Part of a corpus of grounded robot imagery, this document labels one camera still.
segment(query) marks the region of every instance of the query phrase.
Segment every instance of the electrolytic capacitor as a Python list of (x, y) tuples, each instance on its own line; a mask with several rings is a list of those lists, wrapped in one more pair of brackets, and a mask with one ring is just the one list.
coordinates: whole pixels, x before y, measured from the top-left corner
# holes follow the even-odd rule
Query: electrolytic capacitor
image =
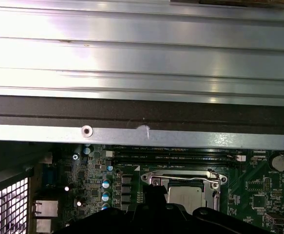
[(110, 182), (110, 180), (109, 180), (109, 179), (105, 179), (105, 180), (103, 180), (102, 187), (103, 187), (104, 189), (109, 188), (109, 187), (110, 187), (110, 185), (111, 185), (111, 182)]
[(104, 192), (102, 195), (102, 201), (108, 201), (110, 197), (110, 193), (109, 192)]
[(77, 200), (77, 206), (82, 206), (85, 203), (85, 198), (80, 198)]
[(71, 189), (73, 189), (74, 187), (75, 187), (75, 185), (73, 183), (70, 183), (69, 185), (65, 186), (64, 190), (68, 192)]
[(110, 207), (110, 205), (109, 205), (108, 203), (105, 203), (105, 204), (103, 204), (103, 206), (102, 206), (102, 210), (107, 209), (107, 208), (109, 208), (109, 207)]

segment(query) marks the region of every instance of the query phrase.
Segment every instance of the computer motherboard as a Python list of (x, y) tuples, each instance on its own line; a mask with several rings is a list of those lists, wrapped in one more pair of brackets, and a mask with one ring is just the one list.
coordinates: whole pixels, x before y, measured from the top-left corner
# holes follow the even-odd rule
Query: computer motherboard
[(188, 213), (206, 206), (284, 233), (284, 151), (61, 145), (45, 166), (46, 187), (63, 190), (59, 225), (108, 207), (143, 203), (143, 186), (164, 185)]

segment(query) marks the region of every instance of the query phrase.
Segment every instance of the metal grille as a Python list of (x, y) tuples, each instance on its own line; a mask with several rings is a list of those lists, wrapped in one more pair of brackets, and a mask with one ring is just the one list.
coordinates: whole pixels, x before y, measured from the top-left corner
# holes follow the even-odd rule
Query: metal grille
[(0, 191), (0, 234), (27, 233), (28, 179)]

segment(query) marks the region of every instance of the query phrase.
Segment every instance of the green circuit board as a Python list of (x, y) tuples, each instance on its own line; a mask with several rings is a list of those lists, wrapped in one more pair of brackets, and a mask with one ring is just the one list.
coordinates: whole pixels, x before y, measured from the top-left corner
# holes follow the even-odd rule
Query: green circuit board
[[(76, 185), (60, 203), (62, 227), (71, 219), (84, 218), (107, 207), (126, 210), (129, 204), (142, 203), (143, 186), (147, 184), (141, 179), (144, 173), (158, 169), (211, 169), (228, 178), (221, 186), (221, 212), (268, 231), (284, 233), (283, 226), (281, 230), (275, 230), (265, 215), (271, 213), (284, 217), (284, 171), (275, 170), (270, 163), (272, 157), (284, 156), (284, 152), (104, 145), (80, 147), (78, 160), (66, 152), (56, 165), (60, 174), (56, 185)], [(118, 152), (116, 157), (111, 155), (115, 152)], [(230, 155), (242, 156), (243, 160), (231, 160), (227, 157)], [(107, 181), (108, 188), (104, 188), (104, 181)], [(84, 203), (76, 206), (80, 197)]]

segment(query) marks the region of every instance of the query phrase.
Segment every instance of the screw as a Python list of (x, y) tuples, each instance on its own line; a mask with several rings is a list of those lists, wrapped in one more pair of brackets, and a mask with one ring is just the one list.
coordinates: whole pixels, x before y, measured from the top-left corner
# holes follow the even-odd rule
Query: screw
[(78, 160), (78, 159), (79, 159), (79, 155), (74, 154), (74, 155), (73, 155), (73, 160)]
[(211, 187), (214, 188), (214, 189), (217, 189), (217, 188), (219, 187), (219, 184), (212, 183), (212, 184), (211, 184)]
[(208, 214), (208, 211), (201, 209), (201, 210), (199, 211), (199, 213), (200, 213), (201, 215), (207, 215), (207, 214)]
[(152, 182), (152, 185), (153, 185), (153, 186), (158, 186), (158, 185), (159, 185), (158, 180), (154, 180), (154, 181)]

